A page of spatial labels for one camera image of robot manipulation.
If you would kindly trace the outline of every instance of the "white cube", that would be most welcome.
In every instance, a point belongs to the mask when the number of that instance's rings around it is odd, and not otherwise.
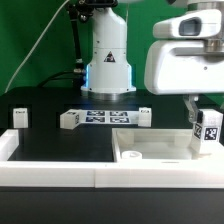
[[[151,127],[152,124],[152,109],[147,107],[140,107],[138,113],[138,126]]]
[[[60,116],[60,128],[73,130],[80,123],[80,110],[69,110]]]
[[[14,128],[28,128],[27,108],[13,109],[13,127]]]
[[[223,114],[204,109],[202,123],[196,123],[193,127],[191,148],[199,154],[211,154],[219,147]]]

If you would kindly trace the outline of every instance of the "warning label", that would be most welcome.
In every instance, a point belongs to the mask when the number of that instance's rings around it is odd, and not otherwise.
[[[110,51],[110,53],[107,55],[107,57],[105,58],[104,62],[116,62],[114,59],[114,56],[112,54],[112,52]]]

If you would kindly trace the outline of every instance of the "green backdrop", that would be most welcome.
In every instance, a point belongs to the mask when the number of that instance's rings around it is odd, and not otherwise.
[[[34,45],[63,0],[1,0],[0,3],[0,94],[12,74]],[[114,11],[126,17],[127,5],[119,4]],[[145,0],[129,5],[127,58],[133,66],[133,84],[144,89],[145,60],[153,25],[161,20],[179,16],[184,9],[166,4],[165,0]],[[79,24],[81,50],[87,64],[92,57],[92,24]],[[11,88],[36,86],[48,76],[74,68],[75,52],[70,21],[62,10],[35,52],[22,68]],[[51,85],[71,86],[71,83]]]

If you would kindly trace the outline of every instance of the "white plastic tray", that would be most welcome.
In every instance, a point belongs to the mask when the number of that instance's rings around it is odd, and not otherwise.
[[[223,159],[224,161],[224,147],[220,143],[214,145],[212,154],[202,157],[190,147],[191,136],[192,130],[189,129],[113,129],[114,158],[116,162],[132,163],[152,160]]]
[[[224,188],[224,159],[192,159],[191,130],[131,130],[113,129],[113,163],[7,161],[18,145],[18,132],[8,130],[0,137],[0,186]],[[125,141],[117,138],[123,132]],[[141,148],[143,159],[122,162],[119,150],[130,146]]]

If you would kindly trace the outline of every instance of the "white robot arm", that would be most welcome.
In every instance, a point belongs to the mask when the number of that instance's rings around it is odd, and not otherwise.
[[[197,95],[224,92],[224,0],[167,1],[188,10],[155,24],[154,36],[166,40],[149,49],[145,86],[154,94],[187,95],[195,122]]]

